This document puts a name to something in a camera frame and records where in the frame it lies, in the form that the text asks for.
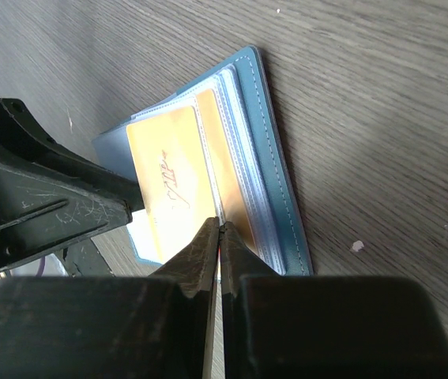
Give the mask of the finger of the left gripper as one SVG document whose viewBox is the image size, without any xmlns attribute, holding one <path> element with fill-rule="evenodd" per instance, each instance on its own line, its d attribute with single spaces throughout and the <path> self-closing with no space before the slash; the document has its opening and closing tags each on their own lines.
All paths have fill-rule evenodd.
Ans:
<svg viewBox="0 0 448 379">
<path fill-rule="evenodd" d="M 136 182 L 57 143 L 18 99 L 0 98 L 0 272 L 130 223 Z"/>
</svg>

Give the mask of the gold VIP credit card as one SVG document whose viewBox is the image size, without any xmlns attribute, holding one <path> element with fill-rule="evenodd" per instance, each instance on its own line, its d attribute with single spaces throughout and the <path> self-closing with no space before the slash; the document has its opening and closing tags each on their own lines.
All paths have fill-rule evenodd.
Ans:
<svg viewBox="0 0 448 379">
<path fill-rule="evenodd" d="M 162 261 L 187 246 L 217 216 L 194 107 L 126 127 L 153 244 Z"/>
</svg>

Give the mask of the blue leather card holder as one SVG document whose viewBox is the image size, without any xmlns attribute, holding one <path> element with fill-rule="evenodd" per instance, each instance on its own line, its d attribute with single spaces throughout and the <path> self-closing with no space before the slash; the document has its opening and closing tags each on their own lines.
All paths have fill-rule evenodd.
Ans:
<svg viewBox="0 0 448 379">
<path fill-rule="evenodd" d="M 311 256 L 288 177 L 265 68 L 258 48 L 244 47 L 172 96 L 131 115 L 115 128 L 100 134 L 92 143 L 98 160 L 108 170 L 139 186 L 126 127 L 166 111 L 192 106 L 198 120 L 201 146 L 215 201 L 215 217 L 221 223 L 230 222 L 223 220 L 196 99 L 196 95 L 206 89 L 212 89 L 216 95 L 224 134 L 258 250 L 254 254 L 278 274 L 311 275 Z M 159 264 L 166 262 L 156 252 L 145 206 L 134 213 L 134 220 L 128 231 L 135 252 L 141 260 Z"/>
</svg>

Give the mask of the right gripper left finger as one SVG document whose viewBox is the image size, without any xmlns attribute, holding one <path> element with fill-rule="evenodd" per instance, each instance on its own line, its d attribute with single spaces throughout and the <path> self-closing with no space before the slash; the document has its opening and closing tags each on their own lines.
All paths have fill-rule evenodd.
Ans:
<svg viewBox="0 0 448 379">
<path fill-rule="evenodd" d="M 0 280 L 0 378 L 208 378 L 219 221 L 146 277 Z"/>
</svg>

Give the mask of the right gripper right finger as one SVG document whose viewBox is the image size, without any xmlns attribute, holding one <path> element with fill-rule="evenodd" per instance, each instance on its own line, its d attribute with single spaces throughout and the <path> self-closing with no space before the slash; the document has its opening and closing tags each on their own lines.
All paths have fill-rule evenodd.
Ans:
<svg viewBox="0 0 448 379">
<path fill-rule="evenodd" d="M 281 276 L 220 229 L 228 378 L 448 378 L 427 291 L 390 276 Z"/>
</svg>

